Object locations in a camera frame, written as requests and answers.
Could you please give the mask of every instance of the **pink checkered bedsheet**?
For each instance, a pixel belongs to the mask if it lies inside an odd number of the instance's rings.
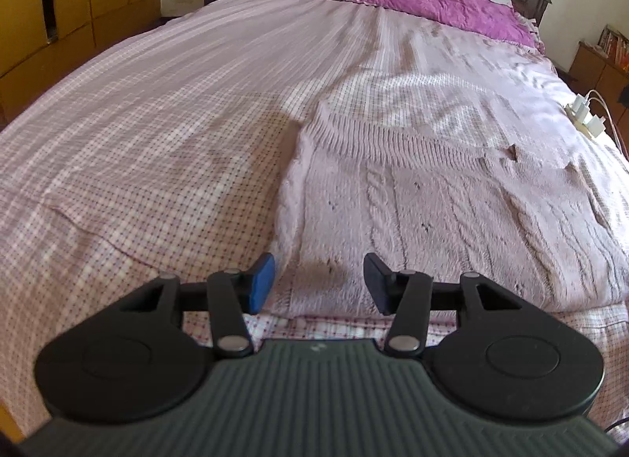
[[[29,433],[47,418],[32,377],[47,341],[160,270],[200,281],[266,251],[291,127],[321,100],[468,146],[572,160],[629,251],[627,165],[565,121],[573,97],[529,50],[334,0],[220,0],[113,47],[0,134],[0,398]],[[627,307],[559,317],[605,357],[592,419],[627,415]],[[381,340],[388,322],[267,313],[247,324],[259,342]],[[208,340],[199,313],[185,329]],[[429,343],[453,329],[432,324]]]

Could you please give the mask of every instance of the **wooden wardrobe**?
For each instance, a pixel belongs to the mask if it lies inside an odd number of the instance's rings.
[[[620,136],[625,145],[629,144],[629,109],[618,102],[621,92],[629,86],[629,73],[582,41],[570,67],[570,76],[571,90],[586,95],[589,90],[595,89],[603,96]],[[597,103],[592,104],[592,113],[607,118],[607,113]],[[607,133],[613,136],[611,126],[608,123],[605,126]]]
[[[159,16],[160,0],[0,0],[0,129],[69,72]]]

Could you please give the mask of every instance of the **circular cover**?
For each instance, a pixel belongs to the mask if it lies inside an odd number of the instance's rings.
[[[94,317],[49,343],[35,362],[48,409],[80,422],[125,423],[188,398],[206,373],[192,338],[145,313]]]
[[[433,371],[460,403],[507,422],[583,414],[603,381],[603,359],[583,335],[548,317],[492,313],[446,336]]]

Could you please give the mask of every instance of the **ribbed plastic surface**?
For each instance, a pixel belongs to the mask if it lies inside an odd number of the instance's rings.
[[[585,418],[515,428],[444,399],[417,362],[372,341],[267,341],[222,361],[168,413],[119,427],[55,419],[21,447],[32,457],[606,456]]]

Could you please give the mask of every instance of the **pink knitted blanket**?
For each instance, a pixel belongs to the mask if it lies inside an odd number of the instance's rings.
[[[629,264],[583,178],[454,147],[320,106],[279,191],[278,284],[265,306],[297,315],[377,316],[365,253],[438,281],[477,271],[547,311],[625,299]]]

